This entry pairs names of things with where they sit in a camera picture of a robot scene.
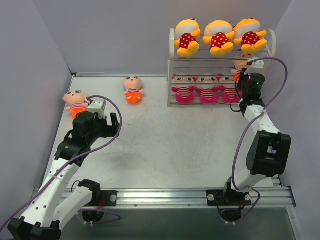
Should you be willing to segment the pink panda plush front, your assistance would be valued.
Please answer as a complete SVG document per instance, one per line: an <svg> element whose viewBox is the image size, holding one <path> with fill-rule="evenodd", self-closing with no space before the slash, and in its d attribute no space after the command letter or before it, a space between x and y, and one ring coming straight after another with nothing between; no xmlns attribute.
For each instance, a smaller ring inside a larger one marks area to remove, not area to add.
<svg viewBox="0 0 320 240"><path fill-rule="evenodd" d="M242 92L236 88L234 77L219 73L217 79L221 83L219 90L222 92L222 100L227 104L238 103Z"/></svg>

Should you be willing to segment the pink panda plush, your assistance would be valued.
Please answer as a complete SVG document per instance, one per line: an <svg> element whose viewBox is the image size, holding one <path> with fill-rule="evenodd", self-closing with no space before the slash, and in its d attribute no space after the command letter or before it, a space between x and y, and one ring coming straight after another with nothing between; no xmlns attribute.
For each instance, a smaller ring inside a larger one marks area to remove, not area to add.
<svg viewBox="0 0 320 240"><path fill-rule="evenodd" d="M219 91L219 87L216 85L219 80L216 76L212 75L202 75L197 78L197 82L199 84L204 84L206 82L210 82L213 84L211 87L196 87L195 91L197 94L199 94L199 101L201 104L214 104L217 103L220 99L219 94L217 92Z"/></svg>
<svg viewBox="0 0 320 240"><path fill-rule="evenodd" d="M227 104L238 103L242 92L236 88L234 77L219 73L217 79L221 83L219 90L222 92L222 100Z"/></svg>
<svg viewBox="0 0 320 240"><path fill-rule="evenodd" d="M173 74L172 80L175 83L187 82L189 84L193 84L197 81L197 78L192 76L177 76L176 74ZM195 99L195 95L193 94L195 91L194 85L182 87L173 86L171 90L175 93L175 100L179 104L190 104Z"/></svg>

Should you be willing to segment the peach doll plush back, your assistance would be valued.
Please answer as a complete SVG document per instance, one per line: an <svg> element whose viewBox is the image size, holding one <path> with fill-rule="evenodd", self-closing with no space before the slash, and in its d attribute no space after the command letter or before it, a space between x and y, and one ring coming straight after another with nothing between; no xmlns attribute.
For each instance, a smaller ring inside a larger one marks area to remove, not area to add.
<svg viewBox="0 0 320 240"><path fill-rule="evenodd" d="M122 85L125 89L125 99L130 104L137 104L142 100L144 90L142 80L137 76L127 76L123 79Z"/></svg>

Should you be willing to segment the yellow plush red dotted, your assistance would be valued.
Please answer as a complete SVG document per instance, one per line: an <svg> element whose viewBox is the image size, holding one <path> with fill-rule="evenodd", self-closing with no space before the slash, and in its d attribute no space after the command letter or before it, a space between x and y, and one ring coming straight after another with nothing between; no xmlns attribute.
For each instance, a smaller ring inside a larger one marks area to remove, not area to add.
<svg viewBox="0 0 320 240"><path fill-rule="evenodd" d="M203 42L210 45L210 54L224 56L234 49L232 42L235 36L232 25L225 20L215 20L204 30Z"/></svg>
<svg viewBox="0 0 320 240"><path fill-rule="evenodd" d="M268 43L265 39L266 30L260 30L260 22L254 18L246 18L233 26L236 45L241 45L241 51L254 54L262 50Z"/></svg>
<svg viewBox="0 0 320 240"><path fill-rule="evenodd" d="M200 44L197 38L201 35L201 29L195 18L182 20L174 30L174 46L177 55L190 57L198 52Z"/></svg>

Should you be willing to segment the pink panda plush back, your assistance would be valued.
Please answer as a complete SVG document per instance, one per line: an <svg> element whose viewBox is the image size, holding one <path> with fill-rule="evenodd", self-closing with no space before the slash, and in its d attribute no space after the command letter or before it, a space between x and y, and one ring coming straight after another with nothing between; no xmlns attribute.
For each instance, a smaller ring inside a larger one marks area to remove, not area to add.
<svg viewBox="0 0 320 240"><path fill-rule="evenodd" d="M177 76L176 74L173 74L172 80L175 83L187 82L189 84L193 84L197 81L197 78L192 76ZM171 90L175 93L175 100L179 104L190 104L195 99L195 95L193 94L195 91L194 85L182 87L173 86Z"/></svg>

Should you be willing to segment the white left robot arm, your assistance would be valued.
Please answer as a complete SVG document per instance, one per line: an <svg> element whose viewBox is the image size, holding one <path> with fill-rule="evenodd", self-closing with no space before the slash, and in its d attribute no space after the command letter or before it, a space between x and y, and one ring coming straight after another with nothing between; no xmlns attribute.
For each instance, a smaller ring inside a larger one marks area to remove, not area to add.
<svg viewBox="0 0 320 240"><path fill-rule="evenodd" d="M19 218L12 217L8 230L15 240L58 240L70 219L85 205L95 206L103 197L100 184L92 180L80 181L74 192L60 203L72 177L85 158L94 152L92 145L99 138L113 142L120 135L123 117L111 113L111 125L106 117L84 111L73 120L72 129L58 145L51 169L37 194L27 202Z"/></svg>

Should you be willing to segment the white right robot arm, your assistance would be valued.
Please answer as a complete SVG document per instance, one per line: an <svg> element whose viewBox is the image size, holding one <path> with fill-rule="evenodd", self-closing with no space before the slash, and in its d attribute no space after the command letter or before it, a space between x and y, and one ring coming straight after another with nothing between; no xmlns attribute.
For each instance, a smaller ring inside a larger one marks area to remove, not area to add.
<svg viewBox="0 0 320 240"><path fill-rule="evenodd" d="M266 78L260 73L242 73L237 88L242 92L239 109L249 124L246 131L253 130L254 138L246 154L245 167L236 170L234 162L231 177L224 189L207 190L209 206L249 206L249 192L267 178L284 173L288 161L292 139L281 133L267 114L261 98L261 89Z"/></svg>

